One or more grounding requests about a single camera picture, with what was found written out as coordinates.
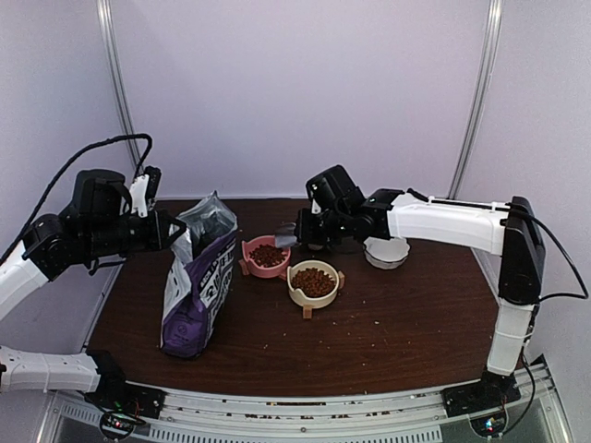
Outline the purple pet food bag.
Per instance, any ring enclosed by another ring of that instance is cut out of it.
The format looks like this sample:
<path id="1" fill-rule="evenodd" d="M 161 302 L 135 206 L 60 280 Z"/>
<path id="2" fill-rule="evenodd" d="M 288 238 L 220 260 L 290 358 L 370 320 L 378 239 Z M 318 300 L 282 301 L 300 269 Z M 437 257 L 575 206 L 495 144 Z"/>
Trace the purple pet food bag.
<path id="1" fill-rule="evenodd" d="M 192 359 L 207 347 L 230 292 L 238 223 L 217 192 L 177 219 L 186 229 L 171 246 L 174 261 L 164 289 L 160 349 Z"/>

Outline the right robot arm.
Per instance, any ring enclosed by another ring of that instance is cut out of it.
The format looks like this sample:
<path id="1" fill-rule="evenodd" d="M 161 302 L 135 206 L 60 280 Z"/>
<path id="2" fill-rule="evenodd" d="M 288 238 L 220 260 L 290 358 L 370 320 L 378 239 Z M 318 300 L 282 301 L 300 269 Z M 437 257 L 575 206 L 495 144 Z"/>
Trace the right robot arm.
<path id="1" fill-rule="evenodd" d="M 500 257 L 500 307 L 486 363 L 489 374 L 475 384 L 473 397 L 486 408 L 503 398 L 540 302 L 546 248 L 529 201 L 462 202 L 389 188 L 365 196 L 341 165 L 309 179 L 306 191 L 310 205 L 298 212 L 295 222 L 301 244 L 421 239 Z"/>

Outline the metal food scoop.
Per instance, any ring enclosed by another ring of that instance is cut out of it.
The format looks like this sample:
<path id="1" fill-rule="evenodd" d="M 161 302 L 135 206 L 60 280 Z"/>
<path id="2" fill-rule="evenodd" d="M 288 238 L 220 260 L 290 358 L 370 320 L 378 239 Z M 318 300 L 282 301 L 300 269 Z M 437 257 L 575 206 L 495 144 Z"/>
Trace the metal food scoop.
<path id="1" fill-rule="evenodd" d="M 283 223 L 275 230 L 274 245 L 277 248 L 292 247 L 297 243 L 296 224 L 294 222 Z"/>

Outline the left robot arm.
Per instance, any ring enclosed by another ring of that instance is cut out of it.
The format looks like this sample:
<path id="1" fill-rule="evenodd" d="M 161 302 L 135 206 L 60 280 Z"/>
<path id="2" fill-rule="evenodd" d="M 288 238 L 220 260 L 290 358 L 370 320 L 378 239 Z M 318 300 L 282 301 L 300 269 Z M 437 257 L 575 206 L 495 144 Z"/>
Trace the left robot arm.
<path id="1" fill-rule="evenodd" d="M 153 207 L 161 172 L 136 177 L 104 169 L 78 173 L 70 203 L 25 228 L 1 264 L 1 315 L 71 267 L 90 274 L 107 267 L 106 257 L 168 249 L 187 229 L 184 222 Z M 1 349 L 1 390 L 74 390 L 97 393 L 114 410 L 133 400 L 123 370 L 108 352 L 31 353 Z"/>

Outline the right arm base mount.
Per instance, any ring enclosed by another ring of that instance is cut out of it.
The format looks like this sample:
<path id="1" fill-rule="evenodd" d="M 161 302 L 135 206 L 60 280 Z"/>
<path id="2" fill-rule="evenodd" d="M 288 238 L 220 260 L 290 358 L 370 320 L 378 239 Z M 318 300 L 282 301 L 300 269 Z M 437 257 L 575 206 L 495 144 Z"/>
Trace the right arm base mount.
<path id="1" fill-rule="evenodd" d="M 507 406 L 522 398 L 514 375 L 499 376 L 484 370 L 478 381 L 441 392 L 448 418 L 469 419 L 472 431 L 483 438 L 500 437 L 509 428 Z"/>

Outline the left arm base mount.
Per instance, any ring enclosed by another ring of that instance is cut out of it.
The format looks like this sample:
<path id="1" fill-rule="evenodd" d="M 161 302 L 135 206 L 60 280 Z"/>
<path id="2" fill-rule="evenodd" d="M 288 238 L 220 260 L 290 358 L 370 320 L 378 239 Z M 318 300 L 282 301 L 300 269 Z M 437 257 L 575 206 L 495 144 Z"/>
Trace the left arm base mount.
<path id="1" fill-rule="evenodd" d="M 158 419 L 165 392 L 127 381 L 123 369 L 107 351 L 86 352 L 96 365 L 100 379 L 93 392 L 84 392 L 86 402 L 101 412 L 99 430 L 108 440 L 120 442 L 138 427 L 146 426 L 146 418 Z"/>

